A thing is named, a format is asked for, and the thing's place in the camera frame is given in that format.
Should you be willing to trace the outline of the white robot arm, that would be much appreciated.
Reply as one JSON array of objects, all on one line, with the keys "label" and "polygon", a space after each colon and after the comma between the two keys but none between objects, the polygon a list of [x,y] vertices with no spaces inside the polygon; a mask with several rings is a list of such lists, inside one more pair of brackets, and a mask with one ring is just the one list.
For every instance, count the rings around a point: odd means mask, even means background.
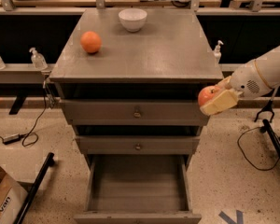
[{"label": "white robot arm", "polygon": [[206,116],[238,104],[240,98],[254,99],[280,86],[280,46],[240,65],[230,76],[199,93],[199,107]]}]

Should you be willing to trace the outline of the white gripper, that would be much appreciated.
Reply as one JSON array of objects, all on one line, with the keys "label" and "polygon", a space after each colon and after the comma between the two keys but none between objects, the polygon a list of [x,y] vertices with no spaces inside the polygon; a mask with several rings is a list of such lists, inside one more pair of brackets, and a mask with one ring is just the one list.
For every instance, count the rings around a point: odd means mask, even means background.
[{"label": "white gripper", "polygon": [[240,92],[243,98],[253,99],[272,90],[260,72],[257,60],[241,65],[231,76],[220,80],[216,86],[225,90],[220,91],[200,107],[206,116],[215,115],[236,106],[239,101],[236,91]]}]

